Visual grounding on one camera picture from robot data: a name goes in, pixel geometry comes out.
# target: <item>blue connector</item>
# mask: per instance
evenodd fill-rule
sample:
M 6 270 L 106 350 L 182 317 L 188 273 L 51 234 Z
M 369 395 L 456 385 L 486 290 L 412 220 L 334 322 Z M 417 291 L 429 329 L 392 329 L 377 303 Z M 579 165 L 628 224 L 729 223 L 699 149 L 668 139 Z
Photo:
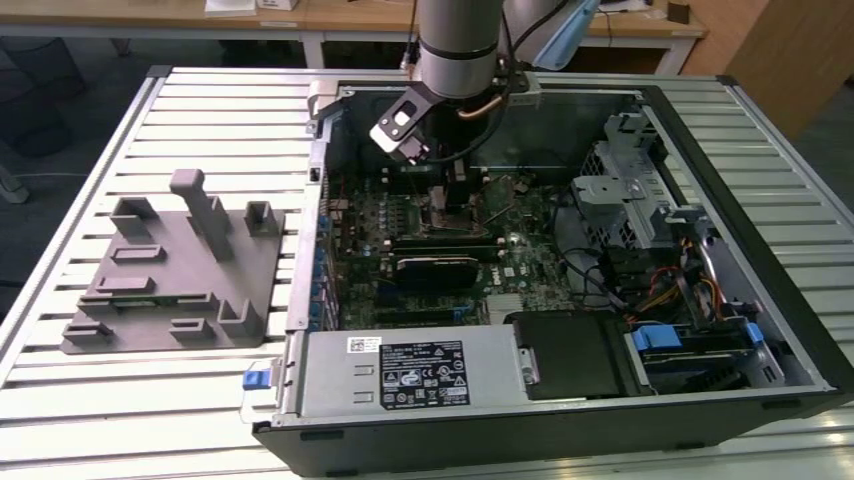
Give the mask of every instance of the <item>blue connector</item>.
M 681 341 L 671 325 L 644 325 L 631 333 L 639 352 L 656 348 L 679 348 Z
M 453 307 L 450 310 L 453 311 L 453 323 L 460 323 L 462 321 L 462 315 L 468 313 L 470 307 L 468 305 L 462 305 L 461 307 Z
M 242 372 L 242 390 L 266 390 L 269 388 L 270 373 L 265 370 L 248 370 Z
M 308 304 L 308 316 L 310 318 L 320 318 L 321 314 L 322 314 L 322 304 L 317 302 L 310 302 Z
M 748 322 L 744 326 L 747 330 L 747 336 L 749 337 L 749 341 L 753 345 L 759 345 L 764 341 L 764 335 L 761 335 L 761 330 L 759 330 L 759 325 Z

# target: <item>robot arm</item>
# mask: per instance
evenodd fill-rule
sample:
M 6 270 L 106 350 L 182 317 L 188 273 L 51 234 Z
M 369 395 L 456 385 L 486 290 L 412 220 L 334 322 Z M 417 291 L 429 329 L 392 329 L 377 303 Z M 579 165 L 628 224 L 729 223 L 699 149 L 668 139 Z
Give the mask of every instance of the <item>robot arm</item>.
M 430 156 L 432 163 L 444 160 L 434 159 L 417 128 L 438 106 L 456 109 L 473 104 L 476 111 L 484 113 L 494 106 L 500 109 L 506 106 L 512 72 L 501 72 L 502 78 L 496 78 L 502 3 L 502 0 L 429 0 L 417 4 L 421 83 L 406 89 L 370 129 L 370 138 L 382 151 L 412 164 Z M 520 50 L 530 52 L 524 60 L 541 64 L 537 66 L 561 68 L 577 48 L 597 5 L 599 0 L 509 0 L 508 14 L 513 20 L 505 20 L 504 27 L 509 31 L 512 23 L 520 33 L 514 41 L 509 36 L 502 40 L 508 56 L 514 58 L 516 47 L 521 46 Z M 528 22 L 532 17 L 538 20 Z M 461 113 L 458 119 L 449 116 L 442 120 L 472 119 Z M 445 159 L 461 156 L 457 153 Z

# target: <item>gray plastic part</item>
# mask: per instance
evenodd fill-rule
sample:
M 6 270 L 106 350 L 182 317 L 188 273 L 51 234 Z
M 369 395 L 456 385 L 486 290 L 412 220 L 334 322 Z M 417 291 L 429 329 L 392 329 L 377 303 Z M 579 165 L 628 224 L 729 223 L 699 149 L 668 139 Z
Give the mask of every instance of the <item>gray plastic part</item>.
M 242 221 L 245 222 L 245 227 L 249 229 L 249 235 L 253 237 L 276 234 L 276 217 L 272 214 L 269 203 L 248 202 L 245 204 Z
M 148 78 L 165 78 L 172 74 L 172 65 L 152 65 L 145 76 Z
M 65 326 L 65 340 L 77 346 L 106 345 L 111 340 L 111 330 L 101 322 L 78 322 Z
M 248 300 L 242 302 L 240 315 L 234 313 L 228 302 L 220 303 L 216 322 L 230 336 L 254 335 L 257 329 L 262 326 L 261 318 L 257 316 Z
M 161 262 L 165 259 L 165 250 L 160 245 L 128 246 L 116 248 L 109 258 L 116 264 Z
M 184 199 L 192 217 L 192 225 L 208 244 L 213 258 L 221 262 L 233 257 L 225 236 L 228 222 L 222 206 L 217 199 L 208 199 L 201 188 L 202 184 L 204 173 L 201 170 L 180 169 L 174 170 L 172 174 L 169 190 Z
M 284 212 L 265 202 L 224 211 L 204 195 L 202 179 L 197 171 L 173 176 L 193 217 L 157 213 L 144 199 L 118 202 L 118 232 L 63 332 L 65 353 L 250 348 L 262 342 Z M 210 246 L 222 244 L 229 258 L 212 255 L 218 247 Z
M 109 220 L 130 243 L 149 243 L 150 234 L 145 228 L 145 220 L 157 218 L 146 198 L 121 198 L 111 210 Z
M 169 333 L 178 342 L 213 337 L 213 329 L 204 318 L 173 318 L 170 324 Z

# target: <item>wooden desk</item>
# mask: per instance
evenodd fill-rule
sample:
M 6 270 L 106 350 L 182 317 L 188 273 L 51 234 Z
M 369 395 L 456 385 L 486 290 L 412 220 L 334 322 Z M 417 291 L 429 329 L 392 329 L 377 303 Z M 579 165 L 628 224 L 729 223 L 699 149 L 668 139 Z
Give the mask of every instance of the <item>wooden desk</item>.
M 663 8 L 665 0 L 656 0 Z M 322 42 L 405 42 L 410 0 L 301 0 L 293 11 L 205 18 L 204 0 L 0 0 L 0 35 L 297 40 L 309 68 L 322 68 Z M 661 49 L 656 73 L 677 74 L 704 27 L 649 18 L 599 16 L 581 46 Z
M 655 0 L 653 8 L 665 10 L 667 0 Z M 412 14 L 410 0 L 308 0 L 305 28 L 313 42 L 405 42 Z M 677 75 L 693 43 L 705 27 L 692 18 L 688 25 L 656 19 L 652 10 L 596 15 L 581 42 L 584 47 L 648 48 L 664 50 L 655 73 Z

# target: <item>blue latch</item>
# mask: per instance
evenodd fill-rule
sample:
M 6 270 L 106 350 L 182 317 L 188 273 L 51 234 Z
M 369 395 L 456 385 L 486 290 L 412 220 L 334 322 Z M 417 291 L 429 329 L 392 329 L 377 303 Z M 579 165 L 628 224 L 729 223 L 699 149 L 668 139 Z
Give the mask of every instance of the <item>blue latch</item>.
M 747 336 L 749 337 L 749 341 L 753 345 L 759 345 L 764 341 L 764 335 L 761 335 L 761 330 L 759 330 L 759 325 L 755 323 L 747 323 L 744 327 L 747 330 Z
M 644 325 L 631 333 L 639 352 L 655 348 L 679 348 L 681 341 L 671 325 Z
M 269 388 L 269 369 L 242 372 L 242 390 L 265 390 Z

